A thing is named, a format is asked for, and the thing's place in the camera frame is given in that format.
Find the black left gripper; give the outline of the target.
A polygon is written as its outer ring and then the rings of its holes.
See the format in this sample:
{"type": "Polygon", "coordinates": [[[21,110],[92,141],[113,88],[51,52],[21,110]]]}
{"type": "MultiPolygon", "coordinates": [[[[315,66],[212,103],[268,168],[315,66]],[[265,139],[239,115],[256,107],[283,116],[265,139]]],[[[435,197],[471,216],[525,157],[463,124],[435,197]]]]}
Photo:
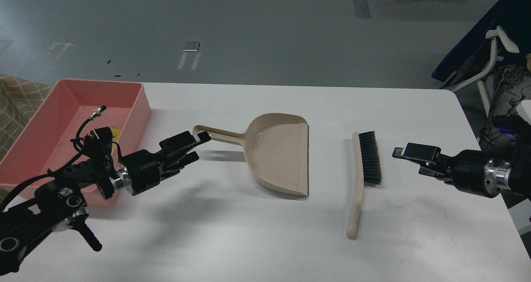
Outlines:
{"type": "Polygon", "coordinates": [[[187,165],[199,160],[197,152],[190,151],[210,140],[211,136],[207,131],[197,134],[184,131],[162,140],[159,143],[161,151],[149,152],[143,149],[121,156],[118,161],[127,173],[124,184],[127,191],[136,196],[158,186],[161,181],[178,175],[187,165]]]}

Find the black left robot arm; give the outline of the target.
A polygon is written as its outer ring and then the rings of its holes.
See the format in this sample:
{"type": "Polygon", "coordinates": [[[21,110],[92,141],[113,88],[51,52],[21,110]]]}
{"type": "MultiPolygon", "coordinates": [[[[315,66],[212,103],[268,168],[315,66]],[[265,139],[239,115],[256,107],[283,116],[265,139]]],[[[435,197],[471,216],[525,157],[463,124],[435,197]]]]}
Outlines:
{"type": "Polygon", "coordinates": [[[123,155],[110,127],[81,136],[105,110],[100,106],[80,125],[71,140],[76,153],[67,163],[21,182],[2,200],[1,275],[18,272],[27,255],[53,232],[77,231],[94,251],[100,251],[101,243],[86,224],[88,203],[82,190],[94,185],[104,199],[122,189],[139,195],[197,161],[194,148],[211,139],[206,131],[184,131],[162,140],[158,152],[123,155]]]}

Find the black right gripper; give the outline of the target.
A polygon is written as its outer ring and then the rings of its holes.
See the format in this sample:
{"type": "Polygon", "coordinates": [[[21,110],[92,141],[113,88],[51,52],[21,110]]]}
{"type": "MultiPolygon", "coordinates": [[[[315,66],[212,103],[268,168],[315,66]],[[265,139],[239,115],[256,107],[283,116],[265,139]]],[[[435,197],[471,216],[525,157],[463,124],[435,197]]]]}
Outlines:
{"type": "Polygon", "coordinates": [[[420,175],[436,178],[461,192],[494,198],[509,188],[509,163],[493,152],[463,150],[449,157],[438,146],[408,143],[404,148],[396,147],[392,157],[421,165],[420,175]]]}

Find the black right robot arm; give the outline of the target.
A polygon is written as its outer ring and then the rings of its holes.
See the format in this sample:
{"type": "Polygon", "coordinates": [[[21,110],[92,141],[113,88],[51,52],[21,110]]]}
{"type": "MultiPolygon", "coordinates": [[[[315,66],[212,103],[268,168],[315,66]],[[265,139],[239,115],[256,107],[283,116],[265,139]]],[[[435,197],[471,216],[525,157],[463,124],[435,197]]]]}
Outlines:
{"type": "Polygon", "coordinates": [[[502,189],[530,198],[530,124],[517,114],[497,116],[494,126],[515,144],[503,153],[463,150],[455,156],[417,143],[396,147],[392,156],[419,165],[419,174],[436,178],[457,190],[496,197],[502,189]]]}

